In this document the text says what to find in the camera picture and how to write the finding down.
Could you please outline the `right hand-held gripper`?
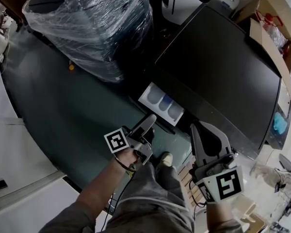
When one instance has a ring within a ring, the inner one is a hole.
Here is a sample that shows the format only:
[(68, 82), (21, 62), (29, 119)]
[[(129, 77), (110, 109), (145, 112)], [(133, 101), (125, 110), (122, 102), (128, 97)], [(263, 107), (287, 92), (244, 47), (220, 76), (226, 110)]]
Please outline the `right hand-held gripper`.
[[(241, 194), (244, 191), (243, 172), (236, 164), (237, 155), (229, 154), (231, 146), (226, 134), (203, 121), (199, 121), (199, 131), (193, 123), (190, 130), (196, 162), (191, 169), (191, 176), (206, 202), (222, 203)], [(207, 164), (206, 157), (222, 158)]]

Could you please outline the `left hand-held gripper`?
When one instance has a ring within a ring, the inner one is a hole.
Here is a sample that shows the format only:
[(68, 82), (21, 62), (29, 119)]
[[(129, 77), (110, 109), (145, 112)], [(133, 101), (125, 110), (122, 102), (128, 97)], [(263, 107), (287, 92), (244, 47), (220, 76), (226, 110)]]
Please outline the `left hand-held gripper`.
[(151, 144), (155, 137), (155, 130), (151, 127), (156, 119), (156, 115), (150, 114), (139, 121), (132, 131), (127, 127), (121, 127), (104, 135), (111, 153), (115, 155), (121, 150), (131, 148), (145, 165), (153, 154)]

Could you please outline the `person's left hand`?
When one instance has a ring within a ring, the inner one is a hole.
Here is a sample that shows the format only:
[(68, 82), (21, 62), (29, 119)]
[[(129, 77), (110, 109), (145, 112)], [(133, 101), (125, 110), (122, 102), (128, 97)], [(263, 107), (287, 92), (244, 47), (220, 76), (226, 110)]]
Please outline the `person's left hand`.
[(114, 158), (121, 168), (132, 171), (130, 167), (138, 161), (139, 156), (134, 149), (126, 148), (116, 152)]

